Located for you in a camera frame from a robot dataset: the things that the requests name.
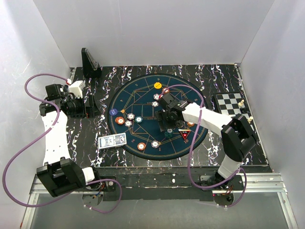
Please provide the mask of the red yellow chips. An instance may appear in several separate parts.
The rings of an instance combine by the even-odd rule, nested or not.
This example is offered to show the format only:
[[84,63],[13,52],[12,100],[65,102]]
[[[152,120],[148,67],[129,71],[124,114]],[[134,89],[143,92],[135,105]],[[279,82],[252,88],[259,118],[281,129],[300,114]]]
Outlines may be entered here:
[[125,123],[125,119],[121,116],[115,118],[115,122],[119,125],[123,125]]
[[187,122],[187,125],[188,125],[189,127],[192,127],[192,126],[194,126],[194,123],[192,123],[192,122]]
[[163,88],[162,92],[163,92],[164,94],[169,93],[169,89]]

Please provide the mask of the red yellow chip stack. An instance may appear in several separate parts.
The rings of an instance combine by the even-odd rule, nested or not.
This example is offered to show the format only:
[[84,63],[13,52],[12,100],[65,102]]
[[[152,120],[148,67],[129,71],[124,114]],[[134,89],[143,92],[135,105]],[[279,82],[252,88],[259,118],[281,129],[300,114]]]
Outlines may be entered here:
[[146,144],[145,143],[139,143],[137,145],[138,150],[143,151],[146,148]]

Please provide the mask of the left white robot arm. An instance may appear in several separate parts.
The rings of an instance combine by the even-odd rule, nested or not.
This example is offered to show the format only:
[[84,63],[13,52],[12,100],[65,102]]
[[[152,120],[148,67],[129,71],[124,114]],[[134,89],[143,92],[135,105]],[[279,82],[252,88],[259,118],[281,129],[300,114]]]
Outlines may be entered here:
[[45,136],[43,165],[37,168],[37,176],[53,197],[88,187],[96,191],[101,178],[92,167],[81,168],[70,157],[66,136],[68,118],[94,118],[100,114],[93,95],[85,106],[82,95],[84,81],[70,85],[51,84],[45,87],[47,97],[40,104],[40,115],[49,133]]

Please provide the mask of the black white chessboard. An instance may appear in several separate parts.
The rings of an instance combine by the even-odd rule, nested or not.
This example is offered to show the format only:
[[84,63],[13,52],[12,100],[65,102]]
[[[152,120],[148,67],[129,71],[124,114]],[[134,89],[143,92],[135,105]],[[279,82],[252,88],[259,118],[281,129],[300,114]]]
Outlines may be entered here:
[[[234,93],[219,93],[212,96],[213,104],[216,112],[234,117],[237,114],[242,114],[248,119],[251,115],[247,100],[237,92]],[[238,103],[244,99],[243,107],[239,107]]]

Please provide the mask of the red black triangle marker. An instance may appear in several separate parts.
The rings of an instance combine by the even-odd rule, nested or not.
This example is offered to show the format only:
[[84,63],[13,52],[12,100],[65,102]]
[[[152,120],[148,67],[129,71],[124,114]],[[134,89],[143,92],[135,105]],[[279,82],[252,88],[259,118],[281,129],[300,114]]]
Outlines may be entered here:
[[179,129],[178,131],[179,131],[179,133],[181,134],[181,136],[182,136],[182,138],[183,138],[184,141],[187,140],[188,135],[189,135],[190,132],[191,132],[190,129]]

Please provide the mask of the blue white chip stack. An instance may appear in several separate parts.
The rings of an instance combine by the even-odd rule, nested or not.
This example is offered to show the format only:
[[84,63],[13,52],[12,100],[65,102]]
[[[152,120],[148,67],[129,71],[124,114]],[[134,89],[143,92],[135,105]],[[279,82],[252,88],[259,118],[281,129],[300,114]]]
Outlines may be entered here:
[[159,142],[158,141],[152,141],[151,143],[153,148],[158,148],[159,147]]

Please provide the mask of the green poker chip stack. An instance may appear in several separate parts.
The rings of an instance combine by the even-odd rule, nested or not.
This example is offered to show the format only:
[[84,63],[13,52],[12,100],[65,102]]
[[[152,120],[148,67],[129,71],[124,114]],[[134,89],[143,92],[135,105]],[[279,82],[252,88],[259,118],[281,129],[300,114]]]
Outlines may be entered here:
[[171,138],[173,136],[173,130],[171,128],[168,128],[165,132],[164,132],[164,136],[166,138]]

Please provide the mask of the blue white chips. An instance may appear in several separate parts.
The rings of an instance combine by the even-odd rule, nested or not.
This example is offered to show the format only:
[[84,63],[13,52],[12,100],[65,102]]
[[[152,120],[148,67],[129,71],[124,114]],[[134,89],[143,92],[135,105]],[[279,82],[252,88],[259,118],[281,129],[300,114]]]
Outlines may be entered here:
[[153,98],[154,98],[154,100],[158,101],[159,100],[159,94],[154,94]]
[[128,117],[128,119],[133,120],[134,119],[134,114],[128,114],[127,117]]

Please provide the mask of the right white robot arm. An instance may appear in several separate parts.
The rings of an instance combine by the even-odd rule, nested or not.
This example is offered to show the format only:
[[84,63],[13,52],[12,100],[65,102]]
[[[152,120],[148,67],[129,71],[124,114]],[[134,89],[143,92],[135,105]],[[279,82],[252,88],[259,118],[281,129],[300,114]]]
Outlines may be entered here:
[[215,182],[220,189],[228,189],[233,184],[231,175],[258,142],[246,117],[242,114],[233,117],[220,114],[191,100],[177,100],[169,93],[154,98],[162,108],[155,113],[161,131],[191,122],[222,138],[225,157],[216,172]]

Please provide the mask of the white chess piece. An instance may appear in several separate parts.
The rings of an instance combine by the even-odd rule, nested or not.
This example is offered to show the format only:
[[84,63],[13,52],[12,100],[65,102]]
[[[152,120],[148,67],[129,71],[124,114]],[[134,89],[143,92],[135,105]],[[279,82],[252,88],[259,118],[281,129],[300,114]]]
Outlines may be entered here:
[[253,118],[252,116],[250,116],[250,117],[248,118],[248,123],[251,123],[253,119],[254,119],[254,118]]
[[244,99],[242,99],[242,100],[238,103],[238,106],[239,106],[239,107],[243,107],[243,105],[244,105]]

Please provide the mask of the black card shoe stand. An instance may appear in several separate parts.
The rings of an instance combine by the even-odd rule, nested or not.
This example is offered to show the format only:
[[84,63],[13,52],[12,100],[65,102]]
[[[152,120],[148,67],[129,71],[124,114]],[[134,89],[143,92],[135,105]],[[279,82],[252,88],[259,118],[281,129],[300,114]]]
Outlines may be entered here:
[[94,60],[87,48],[81,49],[82,69],[85,78],[100,78],[102,69],[100,64]]

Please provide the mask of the purple small blind button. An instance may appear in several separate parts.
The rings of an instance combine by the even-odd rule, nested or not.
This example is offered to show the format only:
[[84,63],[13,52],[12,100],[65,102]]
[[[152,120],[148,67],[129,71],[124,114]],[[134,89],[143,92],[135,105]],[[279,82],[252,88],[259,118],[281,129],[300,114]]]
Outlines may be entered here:
[[116,116],[118,114],[118,110],[116,108],[110,109],[109,110],[109,115],[110,116]]

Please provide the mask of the aluminium frame rail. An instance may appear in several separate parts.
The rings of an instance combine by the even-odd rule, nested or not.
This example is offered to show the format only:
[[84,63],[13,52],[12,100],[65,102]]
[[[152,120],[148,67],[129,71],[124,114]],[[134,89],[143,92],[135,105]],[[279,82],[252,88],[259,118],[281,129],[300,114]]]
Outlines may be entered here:
[[278,173],[243,176],[246,190],[234,190],[235,205],[220,206],[220,191],[191,187],[131,187],[118,193],[76,191],[62,200],[25,211],[23,229],[295,229],[284,181]]

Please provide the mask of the round blue poker mat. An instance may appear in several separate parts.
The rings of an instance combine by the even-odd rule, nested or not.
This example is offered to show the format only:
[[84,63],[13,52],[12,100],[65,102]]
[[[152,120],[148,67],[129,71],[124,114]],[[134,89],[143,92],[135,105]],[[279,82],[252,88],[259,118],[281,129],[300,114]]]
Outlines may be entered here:
[[[161,89],[155,89],[154,84],[160,82]],[[123,148],[129,153],[149,160],[170,160],[182,157],[189,153],[190,148],[198,147],[205,139],[208,131],[200,127],[189,127],[184,123],[183,129],[190,129],[186,141],[179,133],[179,128],[173,129],[173,136],[166,138],[164,132],[160,131],[155,112],[161,109],[160,106],[153,107],[153,95],[160,94],[163,88],[170,86],[170,94],[177,100],[191,100],[197,104],[201,103],[200,90],[191,82],[169,74],[149,74],[137,77],[123,85],[112,97],[109,110],[116,108],[116,116],[108,115],[108,126],[112,134],[125,133],[127,144]],[[128,114],[134,114],[134,119],[128,119]],[[115,122],[116,117],[123,117],[125,122],[132,121],[127,127],[125,123],[119,125]],[[142,122],[137,123],[136,117],[142,117]],[[153,148],[152,141],[158,141],[159,147]],[[139,143],[145,143],[143,151],[138,150]]]

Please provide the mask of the yellow round dealer button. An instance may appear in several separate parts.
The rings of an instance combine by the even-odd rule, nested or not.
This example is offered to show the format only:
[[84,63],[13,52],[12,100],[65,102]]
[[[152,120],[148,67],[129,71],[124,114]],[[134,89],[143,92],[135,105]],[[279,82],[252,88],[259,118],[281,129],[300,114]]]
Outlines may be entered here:
[[155,88],[155,89],[161,89],[161,88],[162,88],[162,84],[161,84],[160,82],[156,82],[156,83],[154,84],[154,88]]

